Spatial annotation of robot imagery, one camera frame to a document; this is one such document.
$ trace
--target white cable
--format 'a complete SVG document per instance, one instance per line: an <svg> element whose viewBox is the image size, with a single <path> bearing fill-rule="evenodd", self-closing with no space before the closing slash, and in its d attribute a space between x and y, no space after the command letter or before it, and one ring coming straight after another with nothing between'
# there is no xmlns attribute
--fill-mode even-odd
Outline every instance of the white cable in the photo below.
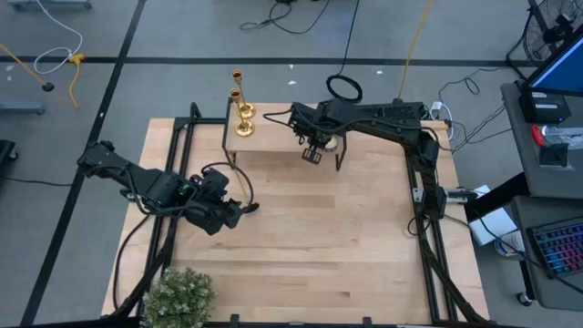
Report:
<svg viewBox="0 0 583 328"><path fill-rule="evenodd" d="M36 0L36 3L37 3L38 5L40 5L40 8L43 10L43 12L45 13L45 15L46 15L48 18L50 18L50 19L51 19L53 22L55 22L55 23L59 24L60 26L62 26L62 27L63 27L63 28L65 28L66 30L69 30L69 31L71 31L71 32L73 32L73 33L75 33L76 35L78 35L78 36L79 36L79 46L77 46L77 49L75 49L75 51L71 51L71 49L67 48L66 46L58 46L58 47L56 47L56 48L52 48L52 49L50 49L50 50L46 51L45 53L43 53L42 55L38 56L38 57L35 59L34 68L35 68L35 71L36 71L36 73L38 73L38 74L49 74L49 73L53 73L53 72L55 72L56 70L58 70L58 69L59 69L61 66L63 66L63 65L64 65L64 64L67 62L67 60L68 60L70 57L74 56L74 55L77 53L77 51L79 51L79 49L81 48L81 45L83 45L83 36L82 36L82 35L81 35L79 32L77 32L76 30L74 30L73 28L71 28L71 27L69 27L69 26L66 26L65 24L63 24L63 23L61 23L61 22L57 21L57 20L56 20L56 19L55 19L53 16L51 16L51 15L48 13L48 11L45 9L45 7L44 7L44 6L43 6L43 5L40 3L40 0ZM53 68L51 68L51 69L49 69L49 70L47 70L47 71L45 71L45 72L43 72L43 71L40 71L40 70L38 69L38 61L39 61L39 60L40 60L42 57L44 57L44 56L46 56L46 55L48 55L48 54L50 54L50 53L52 53L52 52L55 52L55 51L57 51L57 50L65 50L65 51L67 51L67 52L68 52L68 56L67 56L65 59L63 59L63 61L62 61L62 62L61 62L59 65L57 65L57 66L55 66L55 67L53 67Z"/></svg>
<svg viewBox="0 0 583 328"><path fill-rule="evenodd" d="M444 103L442 102L434 102L434 104L431 106L431 109L429 109L429 117L432 120L437 120L437 118L434 118L434 110L437 110L437 115L439 115L439 110L441 110L441 108L445 108L445 110L447 111L447 115L449 115L449 120L450 121L454 121L454 117L452 116L452 111L449 110L449 107L446 106ZM449 136L447 136L448 140L451 140L454 137L454 126L452 125L451 127L449 127Z"/></svg>

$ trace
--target black cable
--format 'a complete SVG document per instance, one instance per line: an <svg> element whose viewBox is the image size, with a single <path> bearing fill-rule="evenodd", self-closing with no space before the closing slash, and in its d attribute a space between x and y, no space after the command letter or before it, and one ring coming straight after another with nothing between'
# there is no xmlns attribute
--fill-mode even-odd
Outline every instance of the black cable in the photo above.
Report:
<svg viewBox="0 0 583 328"><path fill-rule="evenodd" d="M473 77L475 77L479 72L496 72L497 70L500 69L504 69L504 68L509 68L509 67L496 67L496 68L478 68L476 71L468 74L467 76L465 76L464 78L457 80L457 81L449 81L447 83L444 84L444 86L442 88L439 89L439 91L437 91L437 97L439 98L439 101L441 101L442 103L444 102L441 93L450 85L455 85L455 84L459 84L464 82L465 83L465 87L467 87L468 90L470 90L470 92L473 95L479 95L482 90L480 89L480 86L474 81Z"/></svg>
<svg viewBox="0 0 583 328"><path fill-rule="evenodd" d="M245 172L243 172L242 169L240 169L235 164L231 164L229 162L214 162L214 163L210 163L210 164L207 164L207 165L203 166L202 169L200 169L200 171L202 172L205 169L208 169L208 168L213 167L213 166L218 166L218 165L226 165L226 166L228 166L228 167L230 167L232 169L236 169L243 176L243 178L247 181L247 184L249 185L249 203L243 209L243 212L244 212L247 208L249 208L249 206L251 206L251 204L253 204L254 193L253 193L253 186L251 185L251 180L249 179L249 177L247 176L247 174L245 174Z"/></svg>
<svg viewBox="0 0 583 328"><path fill-rule="evenodd" d="M329 3L330 3L330 0L326 0L326 3L324 4L322 11L318 14L318 16L313 21L313 23L305 31L292 31L286 27L283 27L283 26L277 24L277 21L287 17L292 12L292 1L290 1L290 0L275 0L275 4L273 4L273 6L270 9L269 18L267 18L266 20L259 22L259 23L253 23L253 22L243 23L239 26L239 30L249 31L249 30L264 28L265 26L269 26L269 25L273 24L273 25L277 26L280 30L285 31L285 32L290 33L290 34L294 34L294 35L306 34L306 33L310 32L310 30L312 30L312 28L316 25L316 23L318 23L318 21L320 20L320 17L322 17L324 12L326 11L326 8L328 7ZM279 16L274 17L273 11L275 10L275 8L278 5L287 5L288 10L283 15L279 15Z"/></svg>
<svg viewBox="0 0 583 328"><path fill-rule="evenodd" d="M41 181L41 180L8 178L8 177L3 177L3 176L0 176L0 179L16 181L16 182L23 182L23 183L44 184L44 185L53 186L53 187L71 187L71 186L73 186L72 183L55 183L55 182L47 182L47 181Z"/></svg>
<svg viewBox="0 0 583 328"><path fill-rule="evenodd" d="M116 266L113 270L113 307L117 310L119 308L118 305L118 276L119 276L119 264L121 263L121 254L124 252L124 249L126 248L126 245L128 244L129 239L131 238L131 236L134 235L134 233L136 233L136 231L139 230L139 228L141 228L144 223L146 223L146 221L149 219L149 215L147 215L144 219L142 219L137 225L136 227L134 227L134 229L132 229L132 231L129 232L128 236L126 237L126 239L124 239L124 241L121 243L121 246L119 247L119 251L118 251L118 258L116 259Z"/></svg>
<svg viewBox="0 0 583 328"><path fill-rule="evenodd" d="M417 219L417 217L416 217L416 216L412 217L412 218L409 220L409 222L407 223L407 231L408 231L408 232L409 232L409 234L410 234L410 235L412 235L412 236L418 236L418 235L419 235L419 232L413 232L413 231L411 230L411 223L412 223L412 222L413 222L415 219ZM430 225L431 225L431 220L427 220L427 225L426 225L426 226L423 228L423 231L427 231L427 229L429 228L429 226L430 226Z"/></svg>
<svg viewBox="0 0 583 328"><path fill-rule="evenodd" d="M556 276L555 273L547 270L546 268L544 268L542 265L538 264L536 261L530 259L524 251L520 251L518 250L516 247L510 245L509 243L505 242L504 240L502 240L501 238L499 238L498 236L496 236L490 229L488 229L488 227L486 226L486 223L484 222L484 220L482 220L482 215L477 211L474 210L472 208L466 207L467 209L470 209L473 213L475 213L477 215L477 218L480 220L480 222L482 222L482 225L484 226L484 229L490 234L492 235L492 237L494 237L497 241L502 242L503 244L505 244L508 248L510 248L512 251L515 251L517 254L519 254L523 259L525 259L526 261L530 262L532 265L536 266L537 268L539 268L540 270L542 270L544 273L546 273L549 277L556 279L558 282L563 283L564 285L566 285L567 287L571 288L572 290L582 293L583 294L583 290L580 289L579 287L577 287L576 285L567 282L566 280L562 279L561 277ZM573 218L569 218L569 219L565 219L565 220L574 220L574 219L578 219L583 217L583 215L578 215L576 217Z"/></svg>
<svg viewBox="0 0 583 328"><path fill-rule="evenodd" d="M459 224L461 224L461 225L465 226L466 228L470 229L470 225L469 225L469 224L467 224L467 222L464 222L464 221L462 221L462 220L460 220L460 219L457 219L457 218L454 218L454 217L452 217L452 216L449 216L448 214L445 214L445 213L444 213L444 217L445 217L446 219L448 219L448 220L452 220L452 221L454 221L454 222L456 222L456 223L459 223Z"/></svg>
<svg viewBox="0 0 583 328"><path fill-rule="evenodd" d="M483 128L485 128L485 127L486 127L486 125L487 125L489 122L491 122L492 120L494 120L495 118L497 118L498 116L500 116L500 114L502 114L502 113L504 112L504 110L506 110L506 107L505 107L505 106L501 106L501 107L497 108L497 109L496 109L496 111L495 111L493 114L490 114L490 115L488 115L488 116L487 116L487 117L486 117L486 118L485 118L485 119L484 119L484 120L483 120L483 121L482 121L480 124L478 124L478 125L477 125L477 126L476 126L476 127L473 129L473 130L472 130L472 132L471 132L469 135L467 134L467 131L466 131L466 129L465 129L465 125L464 125L464 124L462 124L462 123L460 123L460 122L456 122L456 121L453 121L453 120L452 120L451 122L452 122L453 124L457 124L457 125L461 126L461 127L462 127L462 130L464 131L464 140L462 141L462 143L461 143L461 144L459 144L459 145L457 145L457 146L455 146L455 147L453 147L453 148L451 149L452 153L455 153L456 151L458 151L459 149L463 148L463 147L464 147L466 144L468 144L468 143L469 143L469 144L478 143L478 142L484 141L484 140L486 140L486 139L488 139L488 138L495 137L495 136L497 136L497 135L499 135L499 134L501 134L501 133L503 133L503 132L506 132L506 131L503 131L503 132L498 132L498 133L496 133L495 135L488 136L488 137L484 137L484 138L482 138L482 139L480 139L480 140L478 140L478 141L472 141L472 140L471 140L473 137L475 137L475 136L476 136L476 134L477 134L477 133L479 133L479 132L480 132L480 131L481 131Z"/></svg>
<svg viewBox="0 0 583 328"><path fill-rule="evenodd" d="M453 153L453 150L452 149L447 149L447 148L445 148L444 146L441 145L441 142L439 142L439 136L437 136L437 132L435 132L434 129L429 128L429 127L420 127L419 129L421 129L421 130L427 130L427 131L431 132L431 134L434 136L434 140L437 142L437 146L439 146L439 148L441 150L451 151Z"/></svg>
<svg viewBox="0 0 583 328"><path fill-rule="evenodd" d="M281 3L281 4L288 6L288 11L285 14L277 16L275 18L268 18L268 19L266 19L262 22L259 22L259 23L252 23L252 22L243 23L239 26L239 30L249 31L249 30L253 30L253 29L264 28L265 26L269 26L269 25L273 24L273 22L278 21L278 20L284 18L285 16L289 15L290 12L292 11L292 5L289 2L282 2L280 0L277 0L277 3L275 5L277 5L278 3Z"/></svg>
<svg viewBox="0 0 583 328"><path fill-rule="evenodd" d="M290 108L290 109L288 109L286 111L282 111L282 112L265 113L265 114L263 114L263 118L267 119L270 122L277 123L277 124L281 124L281 125L286 126L288 128L292 128L287 123L281 122L281 121L279 121L277 119L269 118L270 116L285 115L285 114L288 114L288 113L291 113L291 112L292 112L292 109Z"/></svg>
<svg viewBox="0 0 583 328"><path fill-rule="evenodd" d="M290 11L292 10L292 4L286 4L290 7L290 11L288 13L286 13L283 17L276 17L273 18L273 10L275 9L275 7L277 7L279 4L281 4L281 2L276 2L273 7L270 9L270 18L269 20L271 21L272 24L274 24L275 26L277 26L280 30L283 30L287 33L291 33L291 34L295 34L295 35L302 35L302 34L306 34L308 32L310 32L310 30L316 25L316 23L318 23L318 21L320 20L320 17L322 17L322 15L324 14L324 12L326 11L326 8L328 7L328 4L330 3L330 0L326 0L326 4L324 4L324 7L322 8L322 11L320 12L320 14L316 17L316 19L313 21L313 23L310 25L310 27L308 27L305 31L292 31L290 29L287 29L279 24L277 24L277 21L282 19L283 17L287 16Z"/></svg>
<svg viewBox="0 0 583 328"><path fill-rule="evenodd" d="M495 133L495 134L491 134L491 135L489 135L489 136L487 136L487 137L483 137L483 138L481 138L481 139L479 139L479 140L476 140L476 141L468 141L467 143L468 143L468 144L472 144L472 145L474 145L474 144L476 144L476 143L480 143L480 142L482 142L482 141L488 140L488 139L490 139L490 138L493 138L493 137L495 137L495 136L499 136L499 135L501 135L501 134L503 134L503 133L507 133L508 131L512 131L512 128L507 128L507 129L505 129L505 130L502 130L502 131L500 131L500 132L497 132L497 133Z"/></svg>
<svg viewBox="0 0 583 328"><path fill-rule="evenodd" d="M343 76L342 72L344 71L344 66L346 65L346 57L348 57L348 49L350 47L350 41L353 38L354 21L356 20L356 13L358 12L358 6L360 5L360 3L361 3L361 0L356 0L356 6L354 7L354 13L353 13L353 21L350 24L350 32L348 33L348 41L346 42L346 48L344 49L343 65L340 67L340 71L338 73L336 73L336 75L329 76L326 79L326 87L328 88L328 92L330 92L330 94L333 97L346 100L346 101L351 102L353 104L358 104L361 102L361 100L363 100L363 88L358 84L358 82L354 81L353 79L351 79L349 77ZM340 79L340 80L348 83L351 87L353 87L356 90L357 96L354 98L347 98L347 97L340 96L332 88L332 81L334 81L335 79Z"/></svg>
<svg viewBox="0 0 583 328"><path fill-rule="evenodd" d="M144 208L142 207L141 200L139 199L138 188L136 188L136 183L134 182L134 178L132 177L131 172L127 168L124 168L124 172L126 172L126 174L128 174L129 189L131 190L131 193L132 193L132 195L134 197L134 201L136 202L136 205L138 206L138 210L142 214L146 214L146 215L158 215L156 213L152 213L152 212L148 212L148 211L144 210Z"/></svg>

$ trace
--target blue screen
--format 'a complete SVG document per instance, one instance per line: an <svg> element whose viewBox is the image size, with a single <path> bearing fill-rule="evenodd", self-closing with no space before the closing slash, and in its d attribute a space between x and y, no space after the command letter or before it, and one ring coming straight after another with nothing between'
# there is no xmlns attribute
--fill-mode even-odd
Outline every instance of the blue screen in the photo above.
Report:
<svg viewBox="0 0 583 328"><path fill-rule="evenodd" d="M583 38L535 79L531 87L583 92Z"/></svg>

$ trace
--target monitor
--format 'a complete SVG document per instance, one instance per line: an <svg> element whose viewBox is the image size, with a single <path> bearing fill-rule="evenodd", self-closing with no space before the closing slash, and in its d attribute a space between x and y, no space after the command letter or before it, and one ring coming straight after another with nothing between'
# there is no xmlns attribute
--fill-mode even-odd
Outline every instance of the monitor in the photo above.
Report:
<svg viewBox="0 0 583 328"><path fill-rule="evenodd" d="M583 96L583 26L528 78L531 91Z"/></svg>

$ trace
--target wooden platform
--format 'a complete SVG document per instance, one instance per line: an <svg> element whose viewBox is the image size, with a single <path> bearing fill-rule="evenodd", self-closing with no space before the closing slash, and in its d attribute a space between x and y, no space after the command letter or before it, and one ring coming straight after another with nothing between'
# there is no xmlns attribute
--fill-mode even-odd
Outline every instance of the wooden platform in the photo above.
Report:
<svg viewBox="0 0 583 328"><path fill-rule="evenodd" d="M235 132L240 119L237 117L235 105L231 105L229 113L229 128L225 138L225 149L229 152L265 151L265 152L303 152L306 146L300 145L297 138L290 138L293 132L280 124L273 123L263 117L266 113L284 112L290 109L291 104L254 104L256 114L251 118L255 125L255 132L242 138ZM307 105L316 108L317 104ZM271 117L287 123L290 113Z"/></svg>
<svg viewBox="0 0 583 328"><path fill-rule="evenodd" d="M172 124L150 121L141 166L164 167ZM437 129L448 147L443 123L424 125ZM189 174L225 159L222 128L195 127ZM271 135L287 138L296 140L291 132ZM406 233L413 209L401 146L351 132L339 172L331 158L314 166L297 152L242 152L237 161L251 178L260 209L241 218L235 230L223 227L212 237L181 220L172 262L212 276L218 293L212 321L238 313L243 322L360 323L364 316L375 323L431 322L421 254ZM228 196L242 200L234 174L220 170L230 178ZM440 153L438 174L443 187L458 186L450 153ZM465 219L458 205L448 205L446 213ZM129 205L121 240L142 218ZM143 272L152 225L139 230L123 254L121 300ZM470 234L450 220L441 225L452 279L487 317ZM438 281L436 291L443 303ZM103 313L112 311L110 283Z"/></svg>

